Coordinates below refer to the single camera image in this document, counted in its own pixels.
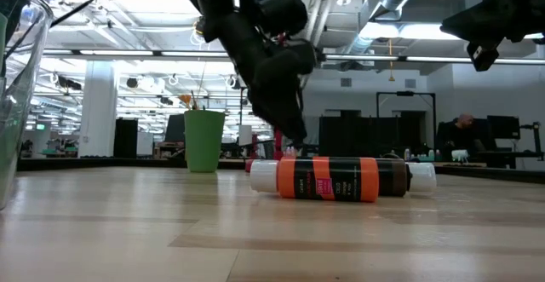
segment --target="white bottle cap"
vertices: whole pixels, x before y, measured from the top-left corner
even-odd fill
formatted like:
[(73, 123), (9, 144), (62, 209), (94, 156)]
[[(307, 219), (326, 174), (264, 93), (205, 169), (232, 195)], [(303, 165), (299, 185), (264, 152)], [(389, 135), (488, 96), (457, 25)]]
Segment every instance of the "white bottle cap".
[(437, 186), (435, 167), (431, 163), (407, 163), (412, 174), (410, 179), (411, 193), (431, 193)]
[(257, 192), (275, 193), (278, 161), (255, 160), (250, 170), (250, 186)]

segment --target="bottle label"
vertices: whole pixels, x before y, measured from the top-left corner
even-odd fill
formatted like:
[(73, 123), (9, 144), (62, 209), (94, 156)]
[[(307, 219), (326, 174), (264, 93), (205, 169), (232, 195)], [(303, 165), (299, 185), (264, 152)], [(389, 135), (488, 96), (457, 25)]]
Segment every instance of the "bottle label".
[(294, 177), (295, 197), (299, 199), (361, 199), (361, 164), (358, 158), (297, 159)]
[(323, 194), (332, 194), (333, 186), (331, 185), (331, 179), (316, 179), (316, 193)]

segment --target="wall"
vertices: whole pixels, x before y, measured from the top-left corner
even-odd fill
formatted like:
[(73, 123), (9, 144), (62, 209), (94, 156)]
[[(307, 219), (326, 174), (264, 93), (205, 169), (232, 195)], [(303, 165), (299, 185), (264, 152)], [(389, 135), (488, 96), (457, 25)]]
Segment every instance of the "wall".
[[(470, 65), (454, 65), (456, 109), (476, 118), (518, 116), (520, 124), (538, 121), (545, 124), (545, 77), (539, 66), (493, 66), (476, 72)], [(519, 151), (535, 150), (533, 132), (521, 130)], [(540, 132), (542, 148), (545, 132)], [(511, 141), (497, 140), (499, 147), (512, 147)], [(517, 162), (519, 168), (545, 170), (545, 163), (535, 158)]]
[[(454, 71), (452, 65), (445, 65), (427, 77), (427, 90), (435, 93), (437, 124), (440, 122), (451, 121), (459, 114), (455, 111), (453, 102), (455, 101), (454, 92)], [(432, 119), (427, 118), (428, 127), (432, 127)], [(433, 140), (433, 131), (427, 131), (427, 139)]]
[[(421, 76), (418, 71), (396, 70), (393, 72), (394, 82), (388, 81), (390, 71), (376, 73), (374, 71), (337, 72), (333, 70), (316, 70), (310, 77), (307, 87), (303, 91), (304, 110), (307, 117), (320, 117), (326, 110), (360, 110), (362, 117), (376, 116), (377, 91), (427, 92), (427, 77)], [(342, 88), (341, 78), (351, 78), (352, 87)], [(415, 89), (405, 88), (405, 79), (416, 80)], [(430, 107), (432, 100), (424, 96), (426, 103), (419, 96), (397, 97), (395, 95), (381, 96), (380, 113), (383, 117), (392, 117), (394, 111), (424, 111), (431, 119)], [(427, 132), (432, 130), (431, 120)], [(313, 128), (307, 128), (312, 134)]]
[[(542, 57), (530, 55), (528, 58)], [(476, 72), (472, 65), (443, 66), (427, 78), (430, 92), (437, 94), (437, 119), (451, 121), (460, 113), (476, 118), (518, 116), (520, 124), (538, 121), (545, 124), (545, 69), (541, 66), (494, 65), (487, 72)], [(545, 147), (545, 132), (540, 134)], [(511, 141), (496, 140), (499, 147), (513, 147)], [(534, 150), (533, 132), (521, 130), (519, 151)], [(527, 170), (545, 170), (545, 163), (535, 158), (519, 159), (517, 166)]]

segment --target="fluorescent light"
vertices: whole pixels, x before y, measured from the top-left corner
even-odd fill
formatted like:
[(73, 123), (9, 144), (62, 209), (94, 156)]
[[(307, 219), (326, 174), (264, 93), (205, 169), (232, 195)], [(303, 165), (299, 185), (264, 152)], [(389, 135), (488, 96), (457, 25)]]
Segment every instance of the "fluorescent light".
[(526, 35), (525, 39), (543, 39), (543, 34), (542, 33), (536, 33), (536, 34)]
[(152, 51), (143, 50), (81, 50), (83, 55), (129, 55), (129, 56), (152, 56)]
[(401, 28), (399, 36), (406, 39), (460, 40), (460, 38), (442, 32), (440, 24), (415, 23)]
[(545, 65), (545, 60), (499, 59), (494, 63), (503, 65)]
[(399, 36), (399, 30), (394, 25), (369, 22), (359, 32), (359, 36), (362, 38), (396, 38)]
[(66, 55), (72, 54), (70, 50), (63, 50), (63, 49), (45, 49), (43, 52), (45, 54), (66, 54)]
[(62, 117), (64, 119), (70, 119), (70, 120), (73, 120), (73, 121), (78, 121), (79, 120), (79, 118), (73, 117), (73, 116), (62, 115)]
[(378, 60), (378, 61), (396, 61), (398, 56), (382, 55), (326, 55), (327, 60)]
[[(406, 61), (425, 61), (425, 62), (444, 62), (471, 64), (471, 59), (466, 57), (430, 57), (430, 56), (407, 56)], [(495, 64), (501, 65), (545, 65), (545, 60), (530, 60), (530, 59), (497, 59)]]
[(212, 51), (166, 51), (161, 52), (164, 56), (181, 56), (181, 57), (229, 57), (227, 52), (212, 52)]
[(471, 60), (465, 57), (407, 56), (407, 61), (471, 63)]

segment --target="computer monitor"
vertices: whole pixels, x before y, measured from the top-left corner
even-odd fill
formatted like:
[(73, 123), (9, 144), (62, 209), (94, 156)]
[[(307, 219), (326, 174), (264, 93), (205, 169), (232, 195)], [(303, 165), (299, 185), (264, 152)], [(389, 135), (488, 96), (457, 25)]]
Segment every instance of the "computer monitor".
[(518, 117), (488, 116), (492, 137), (497, 139), (520, 139), (520, 122)]
[(164, 136), (164, 141), (178, 142), (186, 141), (186, 121), (184, 115), (170, 115), (167, 132)]

